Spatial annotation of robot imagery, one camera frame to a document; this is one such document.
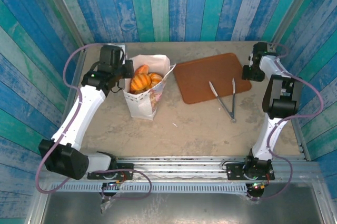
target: blue wooden wall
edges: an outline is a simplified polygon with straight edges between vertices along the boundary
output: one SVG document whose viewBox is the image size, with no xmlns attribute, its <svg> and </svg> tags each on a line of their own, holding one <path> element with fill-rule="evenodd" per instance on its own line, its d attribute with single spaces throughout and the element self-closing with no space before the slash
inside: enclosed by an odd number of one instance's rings
<svg viewBox="0 0 337 224">
<path fill-rule="evenodd" d="M 337 199 L 337 0 L 304 0 L 281 42 L 290 48 L 283 64 L 309 81 L 324 99 L 324 111 L 300 125 L 312 160 L 321 164 Z M 318 98 L 304 87 L 300 114 L 312 114 Z"/>
<path fill-rule="evenodd" d="M 85 43 L 270 40 L 293 0 L 64 0 Z"/>
<path fill-rule="evenodd" d="M 52 0 L 0 0 L 0 223 L 25 220 L 37 147 L 60 125 L 68 97 L 63 66 L 76 48 Z"/>
</svg>

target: white paper bag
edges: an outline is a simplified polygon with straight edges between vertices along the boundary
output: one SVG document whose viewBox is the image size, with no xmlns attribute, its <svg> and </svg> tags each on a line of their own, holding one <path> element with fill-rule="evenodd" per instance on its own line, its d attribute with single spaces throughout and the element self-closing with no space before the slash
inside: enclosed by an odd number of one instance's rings
<svg viewBox="0 0 337 224">
<path fill-rule="evenodd" d="M 153 120 L 166 85 L 167 77 L 174 69 L 175 64 L 170 66 L 170 59 L 162 54 L 138 55 L 131 58 L 131 60 L 133 61 L 134 70 L 146 64 L 150 68 L 149 73 L 156 73 L 163 77 L 163 80 L 159 84 L 141 94 L 129 93 L 131 79 L 125 79 L 125 89 L 123 92 L 131 117 Z"/>
</svg>

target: metal tongs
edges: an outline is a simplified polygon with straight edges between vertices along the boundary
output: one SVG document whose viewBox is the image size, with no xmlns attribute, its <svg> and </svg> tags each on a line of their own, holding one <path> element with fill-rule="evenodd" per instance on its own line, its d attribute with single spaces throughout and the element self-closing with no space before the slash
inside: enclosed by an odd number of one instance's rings
<svg viewBox="0 0 337 224">
<path fill-rule="evenodd" d="M 215 88 L 213 86 L 213 84 L 209 81 L 210 87 L 212 92 L 214 93 L 215 97 L 218 99 L 218 101 L 220 102 L 221 106 L 223 107 L 223 109 L 227 112 L 227 114 L 231 117 L 231 122 L 235 123 L 236 119 L 234 118 L 234 107 L 235 107 L 235 80 L 233 78 L 232 80 L 232 84 L 233 84 L 233 99 L 232 99 L 232 112 L 230 112 L 228 110 L 228 108 L 226 107 L 226 105 L 222 102 L 221 98 L 219 97 L 219 95 L 217 94 L 217 92 L 215 91 Z"/>
</svg>

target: cutting board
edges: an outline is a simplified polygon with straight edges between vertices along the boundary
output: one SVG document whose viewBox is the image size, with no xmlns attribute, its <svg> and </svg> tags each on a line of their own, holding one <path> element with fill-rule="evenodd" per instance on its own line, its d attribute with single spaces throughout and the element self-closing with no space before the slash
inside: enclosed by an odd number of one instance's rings
<svg viewBox="0 0 337 224">
<path fill-rule="evenodd" d="M 232 78 L 236 93 L 249 91 L 252 84 L 242 80 L 242 65 L 233 53 L 219 54 L 176 65 L 173 74 L 186 104 L 215 99 L 210 89 L 212 82 L 219 96 L 232 95 Z"/>
</svg>

